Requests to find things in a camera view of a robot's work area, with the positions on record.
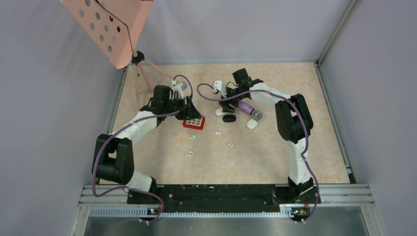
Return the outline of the black earbud charging case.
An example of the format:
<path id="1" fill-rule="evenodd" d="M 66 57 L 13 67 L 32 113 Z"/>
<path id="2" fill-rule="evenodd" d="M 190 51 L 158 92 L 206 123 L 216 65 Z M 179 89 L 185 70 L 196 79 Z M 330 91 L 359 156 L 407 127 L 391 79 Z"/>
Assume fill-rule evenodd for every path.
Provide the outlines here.
<path id="1" fill-rule="evenodd" d="M 235 122 L 237 117 L 233 114 L 224 115 L 222 120 L 226 123 Z"/>

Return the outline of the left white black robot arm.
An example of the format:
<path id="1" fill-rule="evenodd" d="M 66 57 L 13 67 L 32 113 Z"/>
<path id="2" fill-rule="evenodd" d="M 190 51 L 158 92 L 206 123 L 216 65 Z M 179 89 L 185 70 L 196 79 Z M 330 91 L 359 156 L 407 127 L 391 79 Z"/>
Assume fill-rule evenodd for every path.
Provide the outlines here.
<path id="1" fill-rule="evenodd" d="M 139 190 L 145 203 L 157 199 L 155 180 L 135 169 L 134 146 L 166 117 L 178 120 L 199 119 L 202 115 L 192 103 L 192 95 L 184 95 L 188 85 L 181 82 L 173 87 L 157 85 L 148 104 L 136 116 L 112 134 L 97 137 L 92 165 L 93 178 L 103 179 Z"/>

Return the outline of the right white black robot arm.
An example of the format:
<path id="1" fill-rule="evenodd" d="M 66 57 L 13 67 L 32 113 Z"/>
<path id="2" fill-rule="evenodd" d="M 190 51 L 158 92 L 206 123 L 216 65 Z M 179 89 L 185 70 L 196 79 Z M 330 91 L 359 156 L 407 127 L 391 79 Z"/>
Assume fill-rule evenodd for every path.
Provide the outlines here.
<path id="1" fill-rule="evenodd" d="M 262 102 L 275 111 L 278 132 L 290 149 L 288 195 L 293 202 L 301 203 L 313 188 L 313 177 L 305 160 L 306 144 L 314 123 L 304 96 L 299 93 L 289 95 L 260 79 L 253 80 L 245 68 L 232 73 L 232 76 L 235 88 L 228 87 L 223 81 L 213 82 L 213 93 L 221 94 L 219 105 L 225 112 L 234 112 L 248 98 Z"/>

